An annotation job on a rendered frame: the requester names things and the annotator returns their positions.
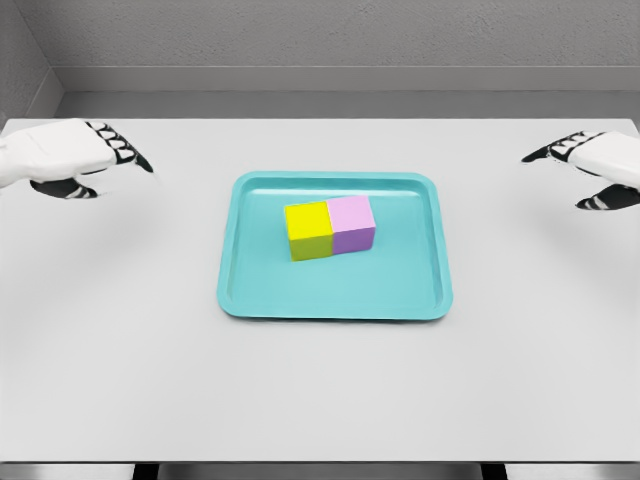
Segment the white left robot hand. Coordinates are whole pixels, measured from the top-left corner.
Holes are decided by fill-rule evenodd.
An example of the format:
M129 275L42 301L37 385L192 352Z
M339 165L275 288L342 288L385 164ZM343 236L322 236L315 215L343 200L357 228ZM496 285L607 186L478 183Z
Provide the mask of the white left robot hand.
M77 178L113 166L135 164L154 171L149 161L121 133L101 121L71 118L21 129L26 179L36 192L58 199L94 199L98 193Z

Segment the purple cube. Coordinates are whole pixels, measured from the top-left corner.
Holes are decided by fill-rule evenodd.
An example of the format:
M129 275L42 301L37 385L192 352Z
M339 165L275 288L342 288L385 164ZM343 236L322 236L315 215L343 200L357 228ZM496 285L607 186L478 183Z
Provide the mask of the purple cube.
M376 223L368 196L332 198L326 204L333 232L334 255L372 248Z

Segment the yellow cube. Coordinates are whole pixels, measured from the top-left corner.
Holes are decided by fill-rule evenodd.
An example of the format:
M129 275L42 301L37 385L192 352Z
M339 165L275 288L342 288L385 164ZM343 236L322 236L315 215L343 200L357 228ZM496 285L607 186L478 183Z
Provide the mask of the yellow cube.
M288 205L284 212L292 261L333 254L333 230L325 201Z

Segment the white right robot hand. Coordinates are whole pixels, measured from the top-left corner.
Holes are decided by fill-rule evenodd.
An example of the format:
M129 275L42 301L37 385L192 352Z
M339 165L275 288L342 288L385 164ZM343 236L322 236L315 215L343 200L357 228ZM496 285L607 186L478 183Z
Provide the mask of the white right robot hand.
M576 203L580 210L617 211L640 205L640 138L617 131L578 131L544 145L521 159L550 158L610 185Z

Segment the teal rectangular tray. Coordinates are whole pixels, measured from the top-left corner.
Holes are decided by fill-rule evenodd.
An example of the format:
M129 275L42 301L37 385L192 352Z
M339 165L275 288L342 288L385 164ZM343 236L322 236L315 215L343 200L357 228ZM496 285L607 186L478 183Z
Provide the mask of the teal rectangular tray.
M371 249L290 258L285 207L366 195ZM254 171L231 193L217 286L236 317L429 321L446 315L453 288L435 184L408 172Z

